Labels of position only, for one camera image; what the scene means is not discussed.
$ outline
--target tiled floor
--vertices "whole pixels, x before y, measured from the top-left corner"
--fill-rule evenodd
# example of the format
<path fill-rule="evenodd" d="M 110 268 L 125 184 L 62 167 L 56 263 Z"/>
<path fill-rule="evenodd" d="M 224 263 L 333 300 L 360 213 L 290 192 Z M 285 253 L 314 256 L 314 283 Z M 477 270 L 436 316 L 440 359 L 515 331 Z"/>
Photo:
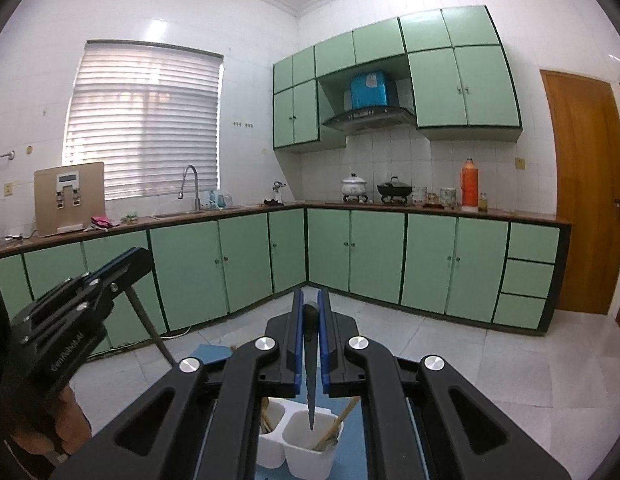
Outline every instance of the tiled floor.
<path fill-rule="evenodd" d="M 306 299 L 315 290 L 306 289 Z M 290 309 L 292 295 L 235 319 L 167 342 L 177 358 L 199 344 L 242 344 Z M 395 355 L 437 353 L 557 458 L 585 480 L 620 433 L 620 329 L 605 316 L 558 311 L 547 336 L 529 337 L 414 316 L 331 294 L 333 310 Z M 72 380 L 94 430 L 100 430 L 168 369 L 155 347 L 82 367 Z"/>

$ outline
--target orange thermos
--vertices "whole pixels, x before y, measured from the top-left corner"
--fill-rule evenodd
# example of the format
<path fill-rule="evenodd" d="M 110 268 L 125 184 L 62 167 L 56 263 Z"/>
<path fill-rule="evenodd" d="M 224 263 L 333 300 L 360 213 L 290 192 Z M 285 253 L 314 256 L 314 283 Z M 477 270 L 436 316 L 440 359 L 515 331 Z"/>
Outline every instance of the orange thermos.
<path fill-rule="evenodd" d="M 471 158 L 461 168 L 461 211 L 478 212 L 478 169 Z"/>

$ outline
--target window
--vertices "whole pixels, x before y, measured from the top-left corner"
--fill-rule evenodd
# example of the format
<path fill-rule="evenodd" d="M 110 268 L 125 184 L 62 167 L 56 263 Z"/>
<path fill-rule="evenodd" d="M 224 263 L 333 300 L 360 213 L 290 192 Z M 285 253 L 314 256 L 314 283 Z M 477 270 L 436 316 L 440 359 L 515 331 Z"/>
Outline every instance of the window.
<path fill-rule="evenodd" d="M 88 41 L 63 165 L 102 160 L 106 200 L 175 192 L 188 164 L 200 189 L 216 189 L 221 62 L 182 48 Z"/>

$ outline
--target human hand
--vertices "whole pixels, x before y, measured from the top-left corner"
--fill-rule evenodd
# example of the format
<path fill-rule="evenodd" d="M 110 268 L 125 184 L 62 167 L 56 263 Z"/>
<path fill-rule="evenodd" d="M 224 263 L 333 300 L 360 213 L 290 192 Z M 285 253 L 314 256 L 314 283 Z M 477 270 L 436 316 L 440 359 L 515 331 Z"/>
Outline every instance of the human hand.
<path fill-rule="evenodd" d="M 92 431 L 70 386 L 66 386 L 59 394 L 59 404 L 55 413 L 56 434 L 62 440 L 64 451 L 72 454 L 90 439 Z M 17 429 L 12 439 L 33 455 L 43 455 L 54 449 L 48 437 L 32 430 Z"/>

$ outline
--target blue mat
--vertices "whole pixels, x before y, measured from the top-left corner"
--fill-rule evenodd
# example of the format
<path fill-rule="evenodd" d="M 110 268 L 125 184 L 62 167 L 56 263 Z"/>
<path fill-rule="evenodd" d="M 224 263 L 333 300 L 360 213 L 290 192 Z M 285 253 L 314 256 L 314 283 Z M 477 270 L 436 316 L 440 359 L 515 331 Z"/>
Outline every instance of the blue mat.
<path fill-rule="evenodd" d="M 226 346 L 200 345 L 192 356 L 198 358 L 205 364 L 213 363 L 225 359 L 232 354 Z M 346 407 L 349 399 L 330 399 L 323 394 L 321 383 L 321 369 L 317 370 L 316 383 L 318 385 L 316 394 L 316 405 L 320 408 L 327 408 L 334 414 L 339 414 Z M 307 389 L 305 387 L 305 371 L 301 382 L 301 393 L 293 399 L 296 402 L 307 404 Z M 361 404 L 358 403 L 345 420 L 341 442 L 337 448 L 337 454 L 332 465 L 332 472 L 328 480 L 366 480 L 367 466 L 365 463 L 365 440 L 363 438 L 363 416 L 361 414 Z M 254 474 L 255 480 L 296 480 L 287 469 L 284 463 L 278 469 L 266 469 L 257 466 Z"/>

